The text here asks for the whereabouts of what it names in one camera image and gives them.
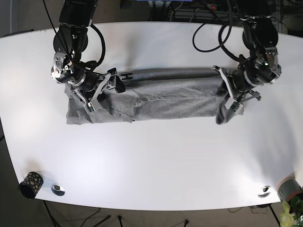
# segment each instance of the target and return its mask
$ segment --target gray pot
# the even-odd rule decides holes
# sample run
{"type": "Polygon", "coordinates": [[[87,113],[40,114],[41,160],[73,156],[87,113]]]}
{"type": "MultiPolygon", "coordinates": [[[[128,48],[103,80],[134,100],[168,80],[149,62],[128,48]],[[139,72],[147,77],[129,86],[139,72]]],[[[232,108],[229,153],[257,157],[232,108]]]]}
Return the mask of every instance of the gray pot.
{"type": "Polygon", "coordinates": [[[289,202],[294,196],[303,199],[303,190],[294,177],[285,178],[278,185],[278,196],[281,201],[289,202]]]}

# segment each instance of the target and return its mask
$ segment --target green leaves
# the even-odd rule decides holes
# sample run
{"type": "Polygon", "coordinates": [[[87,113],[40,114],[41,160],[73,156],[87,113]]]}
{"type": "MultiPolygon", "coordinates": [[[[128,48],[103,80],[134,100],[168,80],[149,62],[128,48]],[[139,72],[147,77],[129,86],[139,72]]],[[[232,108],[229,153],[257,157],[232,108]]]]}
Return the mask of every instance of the green leaves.
{"type": "Polygon", "coordinates": [[[283,208],[283,211],[284,211],[285,213],[289,213],[289,211],[290,211],[290,206],[289,206],[288,202],[282,201],[282,208],[283,208]]]}
{"type": "Polygon", "coordinates": [[[280,214],[281,227],[292,227],[294,225],[294,217],[289,213],[290,206],[288,202],[282,202],[283,213],[280,214]]]}

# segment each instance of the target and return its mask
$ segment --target gray cloth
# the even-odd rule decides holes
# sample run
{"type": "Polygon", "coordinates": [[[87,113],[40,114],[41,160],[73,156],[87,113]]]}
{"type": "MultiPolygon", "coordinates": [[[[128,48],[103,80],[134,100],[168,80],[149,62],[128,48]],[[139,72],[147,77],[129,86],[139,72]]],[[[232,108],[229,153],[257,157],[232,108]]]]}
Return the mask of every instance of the gray cloth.
{"type": "Polygon", "coordinates": [[[200,74],[199,78],[194,74],[192,78],[189,77],[186,70],[184,73],[184,77],[179,73],[174,77],[169,73],[159,76],[157,72],[154,78],[160,79],[147,78],[143,81],[140,81],[140,77],[135,77],[134,73],[131,82],[124,81],[124,93],[118,94],[114,89],[104,91],[107,98],[100,102],[102,108],[90,114],[86,113],[83,103],[71,94],[70,85],[66,85],[65,93],[69,97],[67,123],[132,122],[215,116],[218,100],[216,92],[222,79],[209,76],[216,76],[218,73],[212,71],[211,75],[200,74]]]}

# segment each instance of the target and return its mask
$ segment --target wire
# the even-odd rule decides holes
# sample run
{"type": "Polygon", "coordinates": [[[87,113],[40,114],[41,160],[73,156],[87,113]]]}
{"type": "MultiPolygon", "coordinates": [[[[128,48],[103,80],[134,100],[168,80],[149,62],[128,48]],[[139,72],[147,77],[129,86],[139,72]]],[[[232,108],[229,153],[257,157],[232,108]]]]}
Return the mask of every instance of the wire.
{"type": "Polygon", "coordinates": [[[280,226],[280,221],[279,221],[278,217],[276,216],[276,213],[275,213],[274,209],[271,207],[271,205],[269,206],[269,208],[270,208],[271,212],[273,213],[277,224],[280,226]]]}
{"type": "Polygon", "coordinates": [[[58,222],[55,220],[55,218],[52,216],[51,212],[49,211],[49,208],[48,208],[48,206],[47,206],[45,200],[43,200],[43,203],[44,203],[45,208],[46,208],[46,210],[47,210],[48,216],[50,217],[50,219],[51,219],[51,221],[52,221],[52,223],[53,223],[53,226],[54,226],[54,227],[61,227],[61,226],[58,224],[58,222]]]}
{"type": "Polygon", "coordinates": [[[172,18],[172,15],[174,15],[175,16],[175,14],[176,14],[176,11],[179,9],[179,8],[181,8],[181,6],[183,5],[183,2],[181,2],[181,4],[175,9],[175,11],[174,12],[171,12],[171,14],[170,14],[170,21],[171,21],[171,18],[172,18]]]}
{"type": "Polygon", "coordinates": [[[95,214],[97,214],[97,213],[100,211],[100,209],[101,209],[101,208],[99,208],[95,213],[93,213],[93,214],[90,215],[88,218],[86,218],[80,227],[82,227],[82,226],[84,225],[84,223],[85,223],[90,217],[92,217],[92,216],[94,216],[95,214]]]}
{"type": "Polygon", "coordinates": [[[294,5],[297,5],[297,6],[301,6],[301,4],[295,3],[295,2],[293,2],[293,1],[290,1],[290,0],[286,0],[286,1],[288,1],[288,2],[290,2],[290,3],[292,3],[292,4],[294,4],[294,5]]]}
{"type": "Polygon", "coordinates": [[[193,18],[196,18],[196,13],[198,12],[199,9],[200,9],[200,8],[197,8],[197,9],[194,10],[194,14],[191,16],[191,18],[190,18],[190,20],[189,20],[190,23],[191,23],[191,21],[193,20],[193,18]]]}
{"type": "Polygon", "coordinates": [[[282,21],[280,21],[280,20],[278,20],[278,19],[276,19],[276,18],[274,18],[274,17],[271,17],[271,18],[274,19],[275,21],[279,22],[280,24],[284,25],[284,26],[288,29],[288,27],[286,26],[286,24],[283,23],[282,21]]]}
{"type": "Polygon", "coordinates": [[[265,207],[265,210],[266,210],[265,213],[262,213],[262,212],[254,212],[253,210],[256,209],[256,208],[258,208],[258,207],[257,207],[257,206],[251,206],[251,207],[250,207],[250,211],[251,211],[252,214],[267,214],[267,207],[265,207]]]}
{"type": "MultiPolygon", "coordinates": [[[[222,33],[226,27],[227,27],[227,25],[222,25],[222,27],[219,31],[219,35],[218,35],[219,44],[222,43],[222,33]]],[[[233,53],[231,53],[224,45],[222,45],[221,48],[231,59],[233,59],[234,61],[240,62],[240,59],[238,57],[236,57],[233,53]]]]}
{"type": "Polygon", "coordinates": [[[102,45],[102,54],[101,54],[101,57],[100,57],[99,61],[96,63],[96,65],[90,69],[90,71],[92,72],[92,71],[95,70],[96,67],[98,67],[103,62],[103,60],[105,58],[106,47],[105,47],[104,37],[103,37],[102,33],[99,31],[99,29],[97,29],[97,27],[94,24],[91,24],[90,26],[99,35],[99,37],[101,39],[101,45],[102,45]]]}
{"type": "Polygon", "coordinates": [[[0,138],[0,142],[1,142],[2,140],[4,140],[4,135],[3,135],[3,136],[1,136],[1,138],[0,138]]]}
{"type": "MultiPolygon", "coordinates": [[[[52,19],[51,19],[49,13],[48,13],[48,9],[47,9],[45,0],[42,0],[42,1],[43,1],[43,4],[44,4],[44,8],[45,8],[45,11],[46,11],[48,20],[49,20],[49,22],[50,22],[51,25],[52,25],[53,31],[55,32],[56,36],[58,36],[59,41],[60,41],[62,47],[64,48],[64,50],[65,50],[65,52],[66,52],[66,55],[68,56],[68,58],[70,59],[70,61],[71,61],[71,62],[73,63],[73,65],[75,65],[77,68],[79,68],[79,69],[81,69],[81,70],[83,70],[83,71],[85,71],[85,72],[92,72],[92,71],[90,71],[90,70],[84,69],[84,68],[82,68],[82,67],[76,65],[76,64],[72,61],[72,57],[71,57],[71,55],[69,54],[69,52],[67,51],[68,48],[67,48],[67,43],[66,43],[66,40],[65,40],[65,38],[64,38],[64,35],[61,34],[61,36],[62,36],[62,38],[63,38],[63,40],[64,40],[64,44],[65,44],[65,45],[63,44],[63,42],[62,42],[60,36],[58,35],[58,33],[57,33],[57,31],[56,31],[56,29],[55,29],[55,27],[54,27],[54,25],[53,25],[52,19]]],[[[101,38],[102,44],[103,44],[103,42],[104,42],[104,44],[105,44],[105,41],[104,41],[104,38],[103,38],[103,35],[102,35],[102,34],[101,34],[100,38],[101,38]]],[[[103,52],[104,52],[104,54],[105,54],[105,49],[104,49],[104,51],[103,51],[103,48],[102,48],[101,57],[102,57],[102,55],[103,55],[103,52]]]]}
{"type": "Polygon", "coordinates": [[[202,24],[194,33],[193,35],[193,46],[194,48],[199,51],[199,52],[203,52],[203,53],[209,53],[209,52],[212,52],[212,51],[215,51],[215,50],[218,50],[219,48],[221,48],[225,43],[226,41],[228,40],[230,34],[231,34],[231,31],[232,31],[232,20],[233,20],[233,14],[232,14],[232,4],[231,4],[231,1],[230,0],[227,0],[227,4],[228,4],[228,8],[229,8],[229,14],[230,14],[230,23],[229,23],[229,29],[228,29],[228,33],[227,33],[227,36],[226,38],[224,39],[224,41],[219,44],[217,47],[213,48],[213,49],[210,49],[210,50],[200,50],[199,48],[197,48],[197,46],[195,45],[195,36],[197,34],[197,32],[205,25],[205,24],[202,24]]]}
{"type": "Polygon", "coordinates": [[[238,210],[236,210],[236,211],[231,211],[230,210],[230,208],[228,208],[228,211],[230,212],[230,213],[237,213],[239,210],[241,210],[243,207],[240,207],[238,210]]]}

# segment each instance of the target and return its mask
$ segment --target black cable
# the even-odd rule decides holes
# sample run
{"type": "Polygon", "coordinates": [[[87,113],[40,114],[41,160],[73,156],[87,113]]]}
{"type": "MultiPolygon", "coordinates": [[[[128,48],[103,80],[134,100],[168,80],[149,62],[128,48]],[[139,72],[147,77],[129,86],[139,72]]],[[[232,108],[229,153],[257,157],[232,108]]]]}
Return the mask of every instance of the black cable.
{"type": "Polygon", "coordinates": [[[118,216],[118,220],[119,220],[119,223],[120,223],[120,227],[123,227],[123,224],[122,224],[122,217],[119,215],[118,216]]]}
{"type": "Polygon", "coordinates": [[[98,222],[97,224],[95,224],[93,227],[97,227],[98,225],[101,225],[103,222],[105,222],[107,219],[109,219],[111,216],[108,215],[106,218],[104,218],[103,220],[101,220],[100,222],[98,222]]]}
{"type": "Polygon", "coordinates": [[[80,227],[82,227],[82,226],[84,225],[84,223],[85,223],[90,217],[92,217],[92,216],[94,216],[95,214],[97,214],[97,213],[100,211],[100,209],[101,209],[101,208],[99,208],[98,211],[96,211],[95,213],[93,213],[92,215],[90,215],[88,218],[86,218],[80,227]]]}
{"type": "Polygon", "coordinates": [[[3,136],[1,136],[1,138],[0,138],[0,142],[1,142],[3,139],[4,139],[4,135],[3,135],[3,136]]]}
{"type": "Polygon", "coordinates": [[[103,60],[105,58],[106,47],[105,47],[104,37],[103,37],[102,33],[99,31],[99,29],[97,29],[96,26],[93,25],[93,24],[91,24],[90,26],[99,35],[99,37],[101,39],[101,45],[102,45],[102,54],[101,54],[101,57],[100,57],[99,61],[97,62],[97,64],[93,68],[90,69],[90,71],[94,71],[95,68],[98,67],[103,62],[103,60]]]}
{"type": "Polygon", "coordinates": [[[282,21],[280,21],[280,20],[278,20],[278,19],[276,19],[274,17],[271,17],[271,18],[274,19],[275,21],[279,22],[280,24],[284,25],[288,29],[288,27],[286,26],[286,24],[283,23],[282,21]]]}
{"type": "Polygon", "coordinates": [[[203,53],[209,53],[209,52],[212,52],[212,51],[215,51],[215,50],[218,50],[219,48],[221,48],[225,43],[226,41],[228,40],[230,34],[231,34],[231,31],[232,31],[232,20],[233,20],[233,15],[232,15],[232,4],[231,4],[231,1],[230,0],[227,0],[227,4],[228,4],[228,8],[229,8],[229,13],[230,13],[230,23],[229,23],[229,29],[228,29],[228,33],[227,33],[227,36],[226,38],[224,39],[224,41],[219,44],[217,47],[213,48],[213,49],[210,49],[210,50],[200,50],[199,48],[196,47],[195,45],[195,36],[197,34],[197,32],[205,25],[205,24],[202,24],[194,33],[193,35],[193,46],[194,48],[199,51],[199,52],[203,52],[203,53]]]}
{"type": "Polygon", "coordinates": [[[278,217],[276,216],[276,213],[275,213],[274,209],[271,207],[271,205],[269,206],[269,208],[270,208],[271,212],[273,213],[273,215],[274,215],[274,217],[276,219],[276,222],[280,226],[280,221],[279,221],[278,217]]]}
{"type": "Polygon", "coordinates": [[[240,207],[238,210],[236,210],[236,211],[231,211],[230,210],[230,208],[228,208],[228,211],[230,212],[230,213],[237,213],[239,210],[241,210],[243,207],[240,207]]]}
{"type": "Polygon", "coordinates": [[[48,206],[47,206],[45,200],[43,200],[43,203],[44,203],[45,208],[46,208],[46,210],[47,210],[48,216],[49,216],[50,219],[52,220],[53,226],[54,226],[54,227],[61,227],[61,226],[58,224],[58,222],[55,220],[55,218],[52,216],[51,212],[49,211],[49,208],[48,208],[48,206]]]}
{"type": "Polygon", "coordinates": [[[294,5],[297,5],[297,6],[301,6],[301,4],[295,3],[295,2],[293,2],[293,1],[290,1],[290,0],[286,0],[286,1],[288,1],[288,2],[290,2],[290,3],[292,3],[292,4],[294,4],[294,5]]]}
{"type": "MultiPolygon", "coordinates": [[[[218,35],[219,44],[222,43],[222,33],[226,27],[227,27],[227,25],[222,25],[222,27],[219,31],[219,35],[218,35]]],[[[239,58],[236,57],[233,53],[231,53],[224,45],[222,45],[221,48],[231,59],[233,59],[234,61],[240,62],[239,58]]]]}
{"type": "Polygon", "coordinates": [[[79,69],[81,69],[81,70],[83,70],[83,71],[85,71],[85,72],[91,72],[90,70],[83,69],[82,67],[76,65],[76,64],[72,61],[72,57],[71,57],[71,55],[69,54],[69,52],[67,51],[68,48],[67,48],[67,43],[66,43],[66,41],[65,41],[64,35],[61,34],[61,35],[62,35],[62,38],[63,38],[63,40],[64,40],[64,44],[65,44],[65,45],[63,44],[63,42],[62,42],[60,36],[58,35],[58,33],[57,33],[57,31],[56,31],[56,29],[55,29],[55,27],[54,27],[54,25],[53,25],[52,19],[51,19],[49,13],[48,13],[48,9],[47,9],[45,0],[42,0],[42,1],[43,1],[43,4],[44,4],[44,9],[45,9],[45,11],[46,11],[46,13],[47,13],[48,20],[49,20],[49,22],[50,22],[51,25],[52,25],[53,31],[55,32],[56,36],[58,36],[59,41],[60,41],[62,47],[64,48],[64,50],[65,50],[65,52],[66,52],[66,55],[68,56],[68,58],[70,59],[70,61],[71,61],[71,62],[73,63],[73,65],[76,66],[77,68],[79,68],[79,69]]]}

